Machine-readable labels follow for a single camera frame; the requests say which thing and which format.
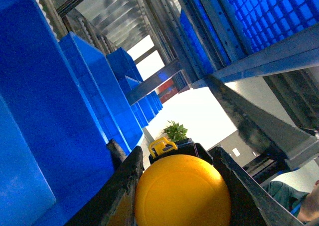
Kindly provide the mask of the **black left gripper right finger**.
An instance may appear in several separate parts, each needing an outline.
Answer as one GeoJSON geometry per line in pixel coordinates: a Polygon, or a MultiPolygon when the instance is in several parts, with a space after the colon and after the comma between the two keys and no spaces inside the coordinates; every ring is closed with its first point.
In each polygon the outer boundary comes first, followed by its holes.
{"type": "Polygon", "coordinates": [[[232,226],[302,226],[221,147],[210,151],[231,198],[232,226]]]}

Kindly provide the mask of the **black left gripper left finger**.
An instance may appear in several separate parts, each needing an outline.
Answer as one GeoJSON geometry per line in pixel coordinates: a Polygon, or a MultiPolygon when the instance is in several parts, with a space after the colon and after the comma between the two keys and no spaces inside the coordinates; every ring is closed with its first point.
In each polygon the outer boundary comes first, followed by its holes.
{"type": "Polygon", "coordinates": [[[100,191],[67,223],[67,226],[136,226],[134,206],[143,173],[143,150],[134,147],[100,191]]]}

